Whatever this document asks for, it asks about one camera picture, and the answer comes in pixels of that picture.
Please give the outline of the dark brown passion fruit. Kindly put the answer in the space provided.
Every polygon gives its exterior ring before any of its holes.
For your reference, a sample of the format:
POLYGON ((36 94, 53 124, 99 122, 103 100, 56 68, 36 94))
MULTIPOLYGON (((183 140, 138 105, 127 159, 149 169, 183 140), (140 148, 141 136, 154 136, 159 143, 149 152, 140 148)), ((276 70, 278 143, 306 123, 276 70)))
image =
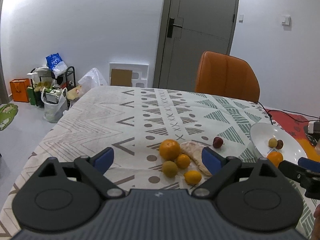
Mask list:
POLYGON ((281 150, 284 146, 284 143, 282 140, 277 140, 276 149, 281 150))

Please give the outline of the small yellow-orange citrus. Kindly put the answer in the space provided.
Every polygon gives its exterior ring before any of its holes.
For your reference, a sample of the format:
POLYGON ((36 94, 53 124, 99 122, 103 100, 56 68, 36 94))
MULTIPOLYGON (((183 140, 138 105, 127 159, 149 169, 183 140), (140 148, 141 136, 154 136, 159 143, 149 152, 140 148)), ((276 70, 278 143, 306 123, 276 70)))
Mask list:
POLYGON ((196 170, 190 170, 184 174, 185 182, 188 185, 197 185, 202 180, 202 174, 196 170))

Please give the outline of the peeled pomelo piece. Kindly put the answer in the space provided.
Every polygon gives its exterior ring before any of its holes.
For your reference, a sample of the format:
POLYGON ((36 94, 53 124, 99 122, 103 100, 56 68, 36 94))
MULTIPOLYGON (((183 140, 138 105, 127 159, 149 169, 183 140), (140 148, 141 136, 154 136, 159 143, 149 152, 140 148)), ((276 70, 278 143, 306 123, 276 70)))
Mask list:
POLYGON ((203 144, 188 141, 181 143, 180 148, 181 152, 187 155, 205 176, 210 177, 212 175, 202 162, 202 150, 205 148, 203 144))

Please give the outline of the small orange mandarin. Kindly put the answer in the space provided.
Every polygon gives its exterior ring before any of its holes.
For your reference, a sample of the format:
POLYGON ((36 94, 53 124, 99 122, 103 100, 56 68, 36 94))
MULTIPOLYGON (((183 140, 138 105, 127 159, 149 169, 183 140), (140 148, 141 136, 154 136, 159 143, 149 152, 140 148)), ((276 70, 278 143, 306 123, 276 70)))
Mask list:
POLYGON ((191 163, 191 159, 186 154, 180 154, 176 159, 175 163, 178 166, 179 169, 185 170, 189 167, 191 163))

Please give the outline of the white ceramic plate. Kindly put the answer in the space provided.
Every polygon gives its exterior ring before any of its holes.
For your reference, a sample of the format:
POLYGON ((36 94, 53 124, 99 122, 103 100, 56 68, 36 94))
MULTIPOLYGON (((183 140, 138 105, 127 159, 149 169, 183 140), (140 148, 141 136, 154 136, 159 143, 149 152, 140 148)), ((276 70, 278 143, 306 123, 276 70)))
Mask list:
POLYGON ((267 157, 270 152, 277 151, 283 155, 284 160, 294 164, 298 164, 298 160, 301 157, 307 158, 305 151, 298 141, 279 126, 259 122, 251 127, 249 134, 253 152, 257 157, 267 157), (270 148, 268 141, 271 138, 282 140, 284 143, 283 148, 281 150, 270 148))

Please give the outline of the large orange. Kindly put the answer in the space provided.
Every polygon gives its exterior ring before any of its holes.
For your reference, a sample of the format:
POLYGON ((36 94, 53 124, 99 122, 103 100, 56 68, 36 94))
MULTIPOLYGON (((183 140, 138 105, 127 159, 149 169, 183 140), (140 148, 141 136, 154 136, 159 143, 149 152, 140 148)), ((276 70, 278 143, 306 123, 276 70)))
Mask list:
POLYGON ((181 148, 176 140, 164 140, 159 146, 159 154, 166 161, 175 160, 180 153, 181 148))

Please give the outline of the patterned white tablecloth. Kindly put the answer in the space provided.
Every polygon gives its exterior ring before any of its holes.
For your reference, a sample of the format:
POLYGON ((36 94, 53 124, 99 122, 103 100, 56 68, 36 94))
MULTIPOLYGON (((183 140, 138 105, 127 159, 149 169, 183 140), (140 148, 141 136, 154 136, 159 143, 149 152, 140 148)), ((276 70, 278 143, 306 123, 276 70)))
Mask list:
POLYGON ((157 88, 97 87, 39 143, 1 211, 1 239, 310 239, 319 200, 257 157, 250 130, 271 122, 257 104, 157 88), (224 144, 213 148, 215 137, 224 144), (191 160, 174 178, 162 172, 167 139, 194 141, 242 161, 235 182, 214 197, 191 193, 210 177, 191 160), (76 158, 107 147, 104 177, 125 191, 102 198, 82 182, 76 158), (194 186, 184 174, 199 171, 194 186))

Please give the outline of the white plastic bag with items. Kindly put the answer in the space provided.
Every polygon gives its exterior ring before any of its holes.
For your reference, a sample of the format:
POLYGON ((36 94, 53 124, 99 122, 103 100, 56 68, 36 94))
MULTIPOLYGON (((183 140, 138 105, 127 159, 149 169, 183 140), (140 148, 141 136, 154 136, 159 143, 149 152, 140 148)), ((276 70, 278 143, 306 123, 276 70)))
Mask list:
POLYGON ((67 88, 52 89, 49 93, 44 88, 41 100, 44 104, 44 119, 50 123, 57 123, 68 110, 67 88))

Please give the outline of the black metal rack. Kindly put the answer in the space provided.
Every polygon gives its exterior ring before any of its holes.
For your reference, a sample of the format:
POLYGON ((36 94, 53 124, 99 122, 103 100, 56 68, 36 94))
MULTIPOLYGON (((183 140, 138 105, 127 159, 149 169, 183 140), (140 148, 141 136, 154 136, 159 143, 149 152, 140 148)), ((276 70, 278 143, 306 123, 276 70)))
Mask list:
POLYGON ((34 98, 34 105, 37 107, 44 107, 41 101, 41 90, 49 89, 64 89, 71 90, 76 86, 75 68, 73 66, 67 67, 67 70, 58 77, 47 67, 34 68, 27 74, 30 80, 30 87, 32 88, 32 95, 34 98))

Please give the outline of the white foam packaging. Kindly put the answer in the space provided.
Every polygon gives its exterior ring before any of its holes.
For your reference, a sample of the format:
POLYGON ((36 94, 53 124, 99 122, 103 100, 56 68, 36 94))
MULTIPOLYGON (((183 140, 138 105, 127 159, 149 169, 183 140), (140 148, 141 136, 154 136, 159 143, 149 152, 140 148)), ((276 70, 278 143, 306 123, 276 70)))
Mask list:
POLYGON ((147 64, 110 62, 110 85, 146 88, 149 66, 147 64))

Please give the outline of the green box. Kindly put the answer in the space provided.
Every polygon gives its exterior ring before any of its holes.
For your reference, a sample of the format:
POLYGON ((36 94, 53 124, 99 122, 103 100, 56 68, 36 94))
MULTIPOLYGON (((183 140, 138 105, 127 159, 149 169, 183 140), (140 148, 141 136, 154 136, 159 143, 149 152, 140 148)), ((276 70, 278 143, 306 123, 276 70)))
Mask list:
POLYGON ((27 87, 27 96, 31 105, 36 105, 36 99, 32 87, 27 87))

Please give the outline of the green patterned cushion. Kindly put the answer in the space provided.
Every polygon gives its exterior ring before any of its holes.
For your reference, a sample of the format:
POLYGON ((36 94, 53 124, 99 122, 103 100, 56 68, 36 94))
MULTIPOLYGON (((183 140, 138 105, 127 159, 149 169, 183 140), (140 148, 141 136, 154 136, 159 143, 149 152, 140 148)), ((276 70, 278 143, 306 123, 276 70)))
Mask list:
POLYGON ((3 131, 12 123, 17 113, 18 113, 18 106, 13 103, 8 103, 1 107, 0 131, 3 131))

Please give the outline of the orange paper bag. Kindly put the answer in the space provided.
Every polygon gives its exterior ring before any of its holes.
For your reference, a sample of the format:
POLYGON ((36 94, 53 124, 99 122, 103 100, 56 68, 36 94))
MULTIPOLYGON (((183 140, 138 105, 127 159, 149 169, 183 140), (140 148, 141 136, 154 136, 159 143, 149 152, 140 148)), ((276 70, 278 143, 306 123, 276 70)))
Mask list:
POLYGON ((29 102, 27 88, 30 86, 29 79, 13 79, 10 81, 12 99, 16 102, 29 102))

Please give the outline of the grey door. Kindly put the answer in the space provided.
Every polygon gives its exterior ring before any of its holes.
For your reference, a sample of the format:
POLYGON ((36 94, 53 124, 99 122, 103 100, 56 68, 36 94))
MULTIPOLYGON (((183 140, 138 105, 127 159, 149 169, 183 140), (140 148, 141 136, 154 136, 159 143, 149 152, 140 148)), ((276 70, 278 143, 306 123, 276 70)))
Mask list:
POLYGON ((228 55, 239 0, 163 0, 153 86, 194 91, 203 52, 228 55), (174 28, 167 38, 169 18, 174 28))

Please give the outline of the white wall switch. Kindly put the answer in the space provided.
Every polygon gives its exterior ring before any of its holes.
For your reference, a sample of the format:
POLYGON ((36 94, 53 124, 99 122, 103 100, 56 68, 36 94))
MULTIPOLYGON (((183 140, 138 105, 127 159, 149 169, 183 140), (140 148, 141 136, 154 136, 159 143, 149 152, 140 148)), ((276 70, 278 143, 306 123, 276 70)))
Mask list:
POLYGON ((290 15, 283 15, 281 19, 281 24, 283 26, 290 26, 291 24, 291 16, 290 15))

